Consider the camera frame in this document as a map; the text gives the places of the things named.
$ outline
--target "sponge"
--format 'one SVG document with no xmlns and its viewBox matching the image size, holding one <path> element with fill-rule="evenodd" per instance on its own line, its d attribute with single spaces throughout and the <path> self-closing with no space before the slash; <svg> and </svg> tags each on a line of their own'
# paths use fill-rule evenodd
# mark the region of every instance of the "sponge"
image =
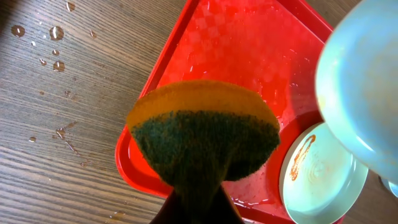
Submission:
<svg viewBox="0 0 398 224">
<path fill-rule="evenodd" d="M 224 180 L 257 171 L 279 144 L 261 97 L 229 83 L 173 83 L 139 99 L 127 126 L 148 164 L 201 220 Z"/>
</svg>

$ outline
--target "yellow sponge side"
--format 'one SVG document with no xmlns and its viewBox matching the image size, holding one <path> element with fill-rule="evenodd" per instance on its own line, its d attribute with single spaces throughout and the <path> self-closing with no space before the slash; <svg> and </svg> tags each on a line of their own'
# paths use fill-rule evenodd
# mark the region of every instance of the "yellow sponge side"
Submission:
<svg viewBox="0 0 398 224">
<path fill-rule="evenodd" d="M 211 80 L 183 81 L 150 92 L 137 101 L 127 116 L 127 126 L 132 130 L 149 118 L 180 110 L 253 115 L 279 130 L 278 120 L 257 93 Z"/>
</svg>

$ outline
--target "white plate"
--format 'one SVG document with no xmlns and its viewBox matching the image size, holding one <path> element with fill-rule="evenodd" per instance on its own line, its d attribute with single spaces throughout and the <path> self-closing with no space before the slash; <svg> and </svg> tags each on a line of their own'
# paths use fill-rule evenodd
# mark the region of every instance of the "white plate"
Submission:
<svg viewBox="0 0 398 224">
<path fill-rule="evenodd" d="M 358 198 L 368 174 L 325 123 L 308 128 L 282 165 L 280 192 L 296 223 L 327 224 L 341 218 Z"/>
</svg>

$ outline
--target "white bowl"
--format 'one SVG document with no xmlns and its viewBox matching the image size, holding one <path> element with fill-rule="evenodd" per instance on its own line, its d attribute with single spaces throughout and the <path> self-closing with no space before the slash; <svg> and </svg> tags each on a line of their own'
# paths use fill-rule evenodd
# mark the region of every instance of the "white bowl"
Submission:
<svg viewBox="0 0 398 224">
<path fill-rule="evenodd" d="M 363 164 L 398 184 L 398 1 L 363 0 L 321 54 L 323 119 Z"/>
</svg>

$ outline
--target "wooden table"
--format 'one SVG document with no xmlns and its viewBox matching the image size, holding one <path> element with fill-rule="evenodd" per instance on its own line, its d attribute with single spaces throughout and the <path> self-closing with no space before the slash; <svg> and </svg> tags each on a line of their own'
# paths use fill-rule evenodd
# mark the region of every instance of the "wooden table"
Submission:
<svg viewBox="0 0 398 224">
<path fill-rule="evenodd" d="M 308 1 L 335 26 L 359 0 Z M 122 180 L 114 147 L 184 4 L 75 0 L 68 10 L 65 0 L 2 1 L 0 223 L 154 217 L 164 200 Z M 62 40 L 50 40 L 54 26 Z M 62 62 L 65 71 L 54 72 Z M 398 200 L 370 173 L 345 223 L 397 219 Z"/>
</svg>

